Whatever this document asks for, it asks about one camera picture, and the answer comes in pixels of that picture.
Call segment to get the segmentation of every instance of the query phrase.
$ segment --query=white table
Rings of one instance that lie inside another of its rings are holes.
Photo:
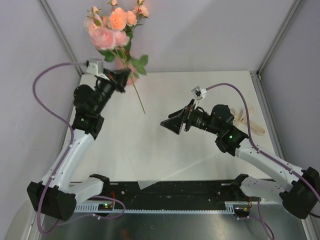
[[[83,75],[80,84],[94,87],[96,79]],[[91,174],[101,174],[111,181],[144,181],[146,187],[160,180],[225,180],[239,174],[270,178],[253,165],[222,153],[214,134],[191,128],[175,135],[160,126],[168,115],[182,109],[193,98],[191,89],[230,83],[243,93],[255,108],[251,117],[265,129],[264,136],[253,134],[254,141],[274,153],[261,107],[248,71],[158,72],[141,77],[136,87],[144,104],[143,114],[133,86],[126,93],[115,92],[101,115],[103,127],[94,144],[76,169],[72,181],[83,181]],[[244,108],[237,92],[221,86],[207,92],[200,104],[209,114],[213,106],[226,104],[237,111]],[[75,109],[72,112],[72,123]],[[248,132],[244,125],[239,128]]]

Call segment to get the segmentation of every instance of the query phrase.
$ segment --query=white wall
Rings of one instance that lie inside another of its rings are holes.
[[[68,62],[36,0],[4,0],[0,9],[0,239],[54,162],[64,125],[35,101],[32,83],[51,65]],[[38,85],[40,98],[67,117],[79,80],[73,67],[57,69]]]
[[[136,28],[135,56],[150,72],[257,70],[294,0],[146,0],[150,18]],[[79,60],[101,57],[83,27],[108,0],[48,0]],[[118,0],[131,10],[137,0]]]
[[[320,172],[319,69],[320,1],[306,0],[262,79],[287,160]]]

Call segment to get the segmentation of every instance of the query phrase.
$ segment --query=vase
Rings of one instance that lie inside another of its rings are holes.
[[[115,62],[115,69],[116,70],[120,70],[120,69],[124,69],[125,68],[125,66],[123,65],[123,63],[122,63],[122,61],[120,60],[119,57],[116,57],[114,62]],[[129,68],[131,69],[131,71],[133,73],[136,72],[136,69],[131,64],[129,65]],[[132,85],[133,82],[136,83],[136,81],[137,81],[137,78],[132,73],[131,73],[131,76],[132,77],[128,78],[128,82],[126,83],[127,85]]]

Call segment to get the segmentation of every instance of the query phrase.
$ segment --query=gray floor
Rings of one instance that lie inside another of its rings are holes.
[[[306,240],[302,223],[279,205],[262,205],[276,240]],[[251,211],[258,216],[257,206]],[[53,220],[46,219],[48,228]],[[114,220],[82,218],[41,240],[268,240],[260,222],[227,214],[125,214]]]

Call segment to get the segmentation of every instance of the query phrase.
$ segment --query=robotic arm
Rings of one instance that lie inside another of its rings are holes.
[[[299,219],[306,219],[317,203],[317,197],[311,189],[296,175],[308,181],[317,193],[320,193],[319,173],[309,167],[303,170],[301,167],[292,165],[267,150],[257,145],[255,149],[249,136],[233,125],[234,116],[227,105],[216,105],[211,114],[198,107],[200,101],[205,97],[206,90],[196,87],[192,90],[196,99],[168,116],[168,119],[161,122],[161,126],[179,135],[183,124],[184,131],[191,127],[207,131],[217,136],[215,143],[223,153],[229,153],[254,165],[274,181],[255,179],[246,174],[240,174],[232,183],[239,187],[248,197],[262,197],[264,199],[282,204],[285,209]],[[283,165],[288,166],[291,171],[286,170],[269,157],[261,154],[261,151],[278,160]]]
[[[66,221],[83,201],[104,192],[107,177],[93,174],[86,181],[70,186],[71,177],[84,153],[97,138],[104,118],[101,112],[114,91],[124,93],[130,69],[110,71],[103,68],[103,62],[91,59],[87,62],[87,74],[96,77],[95,87],[80,85],[74,91],[75,118],[73,142],[68,141],[53,166],[40,182],[31,182],[27,193],[35,211],[38,210],[41,195],[49,179],[51,182],[45,193],[41,213]]]

